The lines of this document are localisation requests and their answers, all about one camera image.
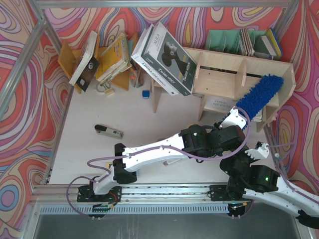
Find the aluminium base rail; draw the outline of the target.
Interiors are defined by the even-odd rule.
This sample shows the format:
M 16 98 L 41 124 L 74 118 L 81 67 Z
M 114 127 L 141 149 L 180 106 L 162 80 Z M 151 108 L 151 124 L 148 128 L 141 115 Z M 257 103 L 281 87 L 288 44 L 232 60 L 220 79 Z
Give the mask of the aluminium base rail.
M 81 214 L 93 218 L 119 214 L 229 214 L 242 217 L 255 202 L 263 202 L 294 217 L 298 207 L 267 193 L 249 193 L 233 201 L 222 194 L 223 185 L 135 184 L 113 189 L 98 199 L 89 198 L 89 187 L 40 185 L 31 200 L 43 214 Z

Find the yellow wooden book stand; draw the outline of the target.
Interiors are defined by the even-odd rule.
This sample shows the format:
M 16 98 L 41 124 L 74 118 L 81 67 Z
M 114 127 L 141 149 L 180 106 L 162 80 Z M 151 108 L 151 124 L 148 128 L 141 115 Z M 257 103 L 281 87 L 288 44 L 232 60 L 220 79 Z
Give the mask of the yellow wooden book stand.
M 98 35 L 97 43 L 96 43 L 96 51 L 94 53 L 94 56 L 96 57 L 97 60 L 99 60 L 99 57 L 102 54 L 102 52 L 104 50 L 106 50 L 108 47 L 108 46 L 100 47 L 99 46 L 100 40 L 101 40 L 101 37 Z M 131 54 L 132 54 L 132 52 L 137 44 L 138 34 L 134 33 L 130 39 L 127 38 L 127 41 L 128 41 L 130 63 L 132 65 Z M 75 61 L 76 61 L 76 58 L 79 55 L 80 51 L 81 51 L 81 49 L 71 50 L 70 46 L 66 42 L 62 44 L 61 52 L 58 56 L 58 63 L 61 66 L 62 70 L 64 71 L 64 73 L 66 74 L 66 76 L 68 77 L 69 80 L 71 79 L 72 74 L 74 72 Z M 111 87 L 116 86 L 116 87 L 119 87 L 125 91 L 128 91 L 129 90 L 129 81 L 130 81 L 129 70 L 131 68 L 118 74 L 112 81 L 108 82 L 111 85 Z M 75 90 L 79 94 L 84 92 L 78 86 L 73 86 L 73 87 L 75 88 Z

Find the wooden bookshelf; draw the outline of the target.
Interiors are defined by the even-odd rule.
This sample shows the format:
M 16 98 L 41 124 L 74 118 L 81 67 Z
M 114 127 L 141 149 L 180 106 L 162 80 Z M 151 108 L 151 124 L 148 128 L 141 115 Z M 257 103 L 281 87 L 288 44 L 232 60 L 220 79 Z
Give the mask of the wooden bookshelf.
M 291 63 L 188 47 L 185 50 L 197 62 L 193 92 L 201 96 L 199 119 L 208 110 L 205 104 L 209 96 L 239 100 L 263 76 L 282 77 L 281 89 L 264 107 L 263 119 L 257 123 L 257 131 L 261 131 L 275 119 L 296 87 Z

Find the blue stamp block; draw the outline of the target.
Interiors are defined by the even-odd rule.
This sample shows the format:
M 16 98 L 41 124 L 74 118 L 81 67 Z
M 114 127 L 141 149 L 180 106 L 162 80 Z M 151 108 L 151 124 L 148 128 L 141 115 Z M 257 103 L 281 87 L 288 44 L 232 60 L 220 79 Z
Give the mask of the blue stamp block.
M 150 97 L 150 91 L 149 90 L 142 90 L 142 98 L 148 99 Z

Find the brown card stack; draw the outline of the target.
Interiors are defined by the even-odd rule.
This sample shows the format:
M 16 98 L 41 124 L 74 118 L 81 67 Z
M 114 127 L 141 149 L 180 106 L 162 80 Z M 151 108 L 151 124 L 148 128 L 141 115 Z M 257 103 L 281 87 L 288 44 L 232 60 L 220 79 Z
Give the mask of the brown card stack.
M 253 44 L 248 33 L 248 29 L 243 28 L 240 30 L 241 43 L 243 46 L 243 54 L 252 57 L 254 55 Z

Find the yellow worn books stack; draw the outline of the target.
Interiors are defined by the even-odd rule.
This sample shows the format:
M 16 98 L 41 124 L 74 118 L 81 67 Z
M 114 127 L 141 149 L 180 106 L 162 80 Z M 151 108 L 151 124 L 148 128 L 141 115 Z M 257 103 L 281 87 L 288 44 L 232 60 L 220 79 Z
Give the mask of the yellow worn books stack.
M 114 42 L 99 57 L 96 80 L 100 83 L 112 81 L 118 74 L 131 68 L 126 34 L 121 32 Z

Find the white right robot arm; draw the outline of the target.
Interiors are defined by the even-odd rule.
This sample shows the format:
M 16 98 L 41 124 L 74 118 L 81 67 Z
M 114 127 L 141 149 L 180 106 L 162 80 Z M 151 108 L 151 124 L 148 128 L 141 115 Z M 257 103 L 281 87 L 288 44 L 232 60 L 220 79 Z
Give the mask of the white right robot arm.
M 266 165 L 250 165 L 250 161 L 230 157 L 220 162 L 220 169 L 228 176 L 227 195 L 263 202 L 294 216 L 298 222 L 312 229 L 319 228 L 319 197 L 280 175 Z

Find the blue yellow book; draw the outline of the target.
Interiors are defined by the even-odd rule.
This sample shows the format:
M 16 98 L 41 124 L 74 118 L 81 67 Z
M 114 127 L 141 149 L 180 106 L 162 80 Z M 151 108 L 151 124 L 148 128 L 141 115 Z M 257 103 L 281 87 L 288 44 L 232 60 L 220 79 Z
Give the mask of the blue yellow book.
M 274 30 L 272 28 L 268 28 L 266 30 L 266 35 L 269 37 L 269 40 L 276 51 L 277 56 L 275 57 L 275 59 L 280 60 L 283 55 L 283 51 L 282 51 L 282 47 L 280 46 L 280 42 L 274 33 Z

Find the white Chokladfabriken book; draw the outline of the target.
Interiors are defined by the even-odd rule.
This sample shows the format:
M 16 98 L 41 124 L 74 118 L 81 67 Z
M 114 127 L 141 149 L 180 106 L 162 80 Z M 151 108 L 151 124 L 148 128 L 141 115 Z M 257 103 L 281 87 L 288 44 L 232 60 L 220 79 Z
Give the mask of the white Chokladfabriken book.
M 147 61 L 142 57 L 145 52 L 145 48 L 151 37 L 154 25 L 151 24 L 148 29 L 144 29 L 133 52 L 131 58 L 139 64 L 167 93 L 172 96 L 176 96 L 179 92 L 171 86 L 156 70 L 154 67 L 147 63 Z

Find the blue microfibre duster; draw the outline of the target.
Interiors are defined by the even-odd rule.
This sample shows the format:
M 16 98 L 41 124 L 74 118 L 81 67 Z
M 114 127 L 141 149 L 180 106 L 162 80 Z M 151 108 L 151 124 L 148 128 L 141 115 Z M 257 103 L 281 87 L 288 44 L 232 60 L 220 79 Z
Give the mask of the blue microfibre duster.
M 236 104 L 252 120 L 283 86 L 284 79 L 275 75 L 265 75 Z

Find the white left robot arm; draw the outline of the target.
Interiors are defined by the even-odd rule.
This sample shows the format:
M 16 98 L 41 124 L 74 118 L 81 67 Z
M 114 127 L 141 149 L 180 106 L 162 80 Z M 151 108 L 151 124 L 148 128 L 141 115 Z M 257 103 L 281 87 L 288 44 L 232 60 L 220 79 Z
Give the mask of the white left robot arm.
M 193 124 L 167 139 L 148 145 L 129 148 L 116 144 L 116 155 L 110 159 L 112 165 L 106 173 L 95 178 L 93 192 L 105 195 L 116 186 L 134 183 L 137 171 L 152 163 L 172 159 L 211 161 L 232 157 L 246 148 L 247 136 L 237 125 L 218 129 Z

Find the beige calculator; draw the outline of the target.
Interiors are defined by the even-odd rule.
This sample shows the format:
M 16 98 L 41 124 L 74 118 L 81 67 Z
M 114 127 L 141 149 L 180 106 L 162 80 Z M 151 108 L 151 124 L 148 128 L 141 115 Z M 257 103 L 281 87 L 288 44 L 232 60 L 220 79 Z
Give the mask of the beige calculator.
M 112 162 L 108 162 L 108 163 L 106 163 L 106 168 L 110 168 L 111 166 L 113 165 L 113 163 Z

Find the pencils bundle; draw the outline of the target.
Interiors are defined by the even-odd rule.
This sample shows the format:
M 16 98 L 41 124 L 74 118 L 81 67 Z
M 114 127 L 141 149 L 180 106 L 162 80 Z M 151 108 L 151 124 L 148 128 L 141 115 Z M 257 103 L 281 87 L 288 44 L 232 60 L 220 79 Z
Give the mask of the pencils bundle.
M 129 79 L 134 88 L 140 88 L 144 85 L 144 70 L 142 68 L 138 70 L 131 68 L 129 73 Z

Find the green desk organiser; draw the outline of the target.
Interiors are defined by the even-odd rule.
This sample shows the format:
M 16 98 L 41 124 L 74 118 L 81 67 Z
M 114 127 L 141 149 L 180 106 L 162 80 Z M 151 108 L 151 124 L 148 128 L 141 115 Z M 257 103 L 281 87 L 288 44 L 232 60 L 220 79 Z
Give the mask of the green desk organiser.
M 241 30 L 209 30 L 205 50 L 217 51 L 223 53 L 247 55 L 252 57 L 259 57 L 272 60 L 273 57 L 268 56 L 266 53 L 248 53 L 242 44 Z

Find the spiral notebook under shelf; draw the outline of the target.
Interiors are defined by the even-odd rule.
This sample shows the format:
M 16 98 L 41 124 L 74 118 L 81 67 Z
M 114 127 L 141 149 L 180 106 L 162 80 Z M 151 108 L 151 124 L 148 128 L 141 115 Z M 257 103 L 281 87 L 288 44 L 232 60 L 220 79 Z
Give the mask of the spiral notebook under shelf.
M 237 101 L 218 96 L 202 96 L 201 103 L 203 104 L 204 111 L 227 114 L 234 106 L 236 106 Z

